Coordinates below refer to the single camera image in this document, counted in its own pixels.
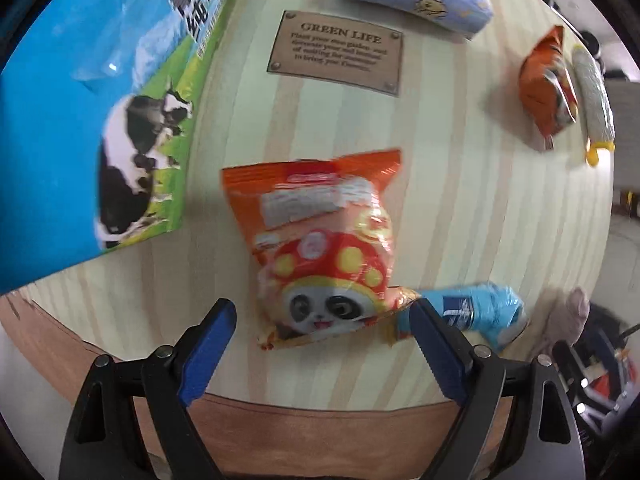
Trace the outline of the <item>small orange snack bag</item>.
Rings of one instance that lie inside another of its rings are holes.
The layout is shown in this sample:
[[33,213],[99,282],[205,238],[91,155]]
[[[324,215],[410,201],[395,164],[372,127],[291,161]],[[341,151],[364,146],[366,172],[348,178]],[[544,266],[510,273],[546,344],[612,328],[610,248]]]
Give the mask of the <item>small orange snack bag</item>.
[[530,51],[518,74],[518,95],[546,151],[554,149],[558,133],[577,122],[578,102],[563,41],[564,28],[554,25]]

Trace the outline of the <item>orange panda snack bag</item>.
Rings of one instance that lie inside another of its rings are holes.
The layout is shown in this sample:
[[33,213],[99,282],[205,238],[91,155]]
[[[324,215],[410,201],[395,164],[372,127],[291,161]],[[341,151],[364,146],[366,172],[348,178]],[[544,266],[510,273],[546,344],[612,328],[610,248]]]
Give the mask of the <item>orange panda snack bag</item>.
[[392,318],[416,300],[390,282],[394,230],[382,194],[401,151],[227,167],[221,184],[258,262],[265,350],[303,346]]

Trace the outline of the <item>pink plush cloth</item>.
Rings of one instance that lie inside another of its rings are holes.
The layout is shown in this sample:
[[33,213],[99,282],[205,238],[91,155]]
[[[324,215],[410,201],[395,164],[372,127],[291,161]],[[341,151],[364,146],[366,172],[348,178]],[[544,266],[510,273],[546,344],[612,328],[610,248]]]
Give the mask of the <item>pink plush cloth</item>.
[[529,356],[536,358],[541,353],[551,356],[552,349],[558,341],[565,341],[570,346],[576,344],[582,336],[589,315],[590,302],[587,292],[581,287],[573,288],[551,308],[539,341]]

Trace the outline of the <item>blue milk carton box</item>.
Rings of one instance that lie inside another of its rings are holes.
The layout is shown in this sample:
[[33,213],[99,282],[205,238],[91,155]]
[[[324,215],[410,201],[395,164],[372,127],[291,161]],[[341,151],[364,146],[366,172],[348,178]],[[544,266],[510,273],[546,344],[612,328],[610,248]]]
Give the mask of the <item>blue milk carton box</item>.
[[1,288],[180,226],[234,0],[1,0]]

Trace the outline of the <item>brown Green Life plaque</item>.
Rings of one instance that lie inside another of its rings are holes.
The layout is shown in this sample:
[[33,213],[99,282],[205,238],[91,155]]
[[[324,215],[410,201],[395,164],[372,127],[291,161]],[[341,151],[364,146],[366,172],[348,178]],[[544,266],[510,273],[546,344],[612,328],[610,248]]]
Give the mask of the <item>brown Green Life plaque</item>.
[[312,78],[397,96],[404,34],[377,24],[285,10],[269,73]]

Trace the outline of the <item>light blue tissue packet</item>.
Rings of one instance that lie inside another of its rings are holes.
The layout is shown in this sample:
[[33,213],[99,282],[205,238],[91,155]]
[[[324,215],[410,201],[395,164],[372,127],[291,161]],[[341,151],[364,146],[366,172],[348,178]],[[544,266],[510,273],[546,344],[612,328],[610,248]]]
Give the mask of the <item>light blue tissue packet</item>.
[[511,287],[485,282],[416,293],[448,325],[479,333],[497,351],[518,338],[528,323],[524,301]]

